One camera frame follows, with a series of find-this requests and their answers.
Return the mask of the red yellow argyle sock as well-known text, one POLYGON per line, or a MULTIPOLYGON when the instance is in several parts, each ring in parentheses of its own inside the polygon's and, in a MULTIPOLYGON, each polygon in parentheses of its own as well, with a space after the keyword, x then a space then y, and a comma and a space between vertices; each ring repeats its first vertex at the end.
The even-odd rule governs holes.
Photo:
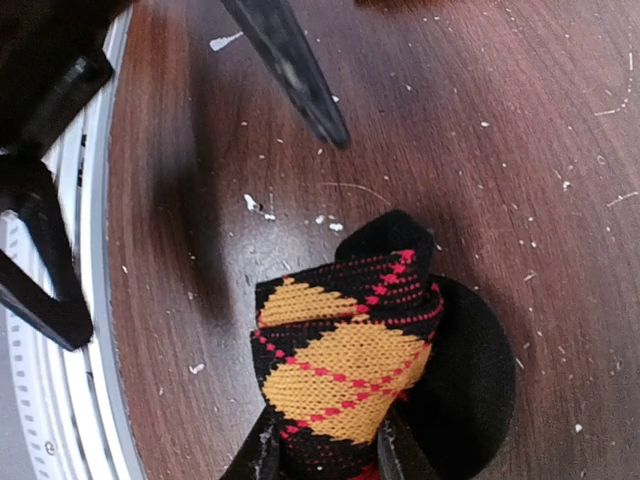
POLYGON ((423 479, 470 479, 495 457, 515 366, 490 306, 431 272, 432 233, 390 211, 331 263, 259 283, 254 371, 283 479, 378 479, 396 413, 423 479))

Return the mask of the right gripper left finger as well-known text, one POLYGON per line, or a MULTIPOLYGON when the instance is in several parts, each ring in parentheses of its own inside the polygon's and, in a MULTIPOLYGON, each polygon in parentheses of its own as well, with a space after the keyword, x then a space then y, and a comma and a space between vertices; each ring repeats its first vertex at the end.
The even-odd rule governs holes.
POLYGON ((275 420, 261 414, 221 480, 278 480, 280 438, 275 420))

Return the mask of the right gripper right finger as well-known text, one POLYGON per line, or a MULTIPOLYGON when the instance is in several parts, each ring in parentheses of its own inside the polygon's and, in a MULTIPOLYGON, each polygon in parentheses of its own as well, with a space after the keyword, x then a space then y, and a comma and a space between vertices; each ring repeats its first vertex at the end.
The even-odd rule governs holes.
POLYGON ((383 480, 439 478, 395 409, 390 409, 377 434, 379 475, 383 480))

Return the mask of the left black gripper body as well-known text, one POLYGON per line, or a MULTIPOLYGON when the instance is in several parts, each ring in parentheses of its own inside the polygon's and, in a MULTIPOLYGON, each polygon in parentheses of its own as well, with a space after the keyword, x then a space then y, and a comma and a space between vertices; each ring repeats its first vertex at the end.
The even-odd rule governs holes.
POLYGON ((1 148, 46 150, 111 79, 103 50, 130 1, 1 3, 1 148))

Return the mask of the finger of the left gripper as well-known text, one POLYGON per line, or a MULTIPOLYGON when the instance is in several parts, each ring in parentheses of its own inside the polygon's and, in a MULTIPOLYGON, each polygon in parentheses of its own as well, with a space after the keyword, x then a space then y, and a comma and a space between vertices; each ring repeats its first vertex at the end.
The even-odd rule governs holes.
POLYGON ((74 351, 94 333, 89 308, 74 269, 57 191, 50 170, 36 157, 1 159, 1 211, 26 228, 44 266, 52 294, 1 254, 1 304, 58 346, 74 351))
POLYGON ((313 134, 347 148, 349 130, 289 2, 226 0, 223 5, 313 134))

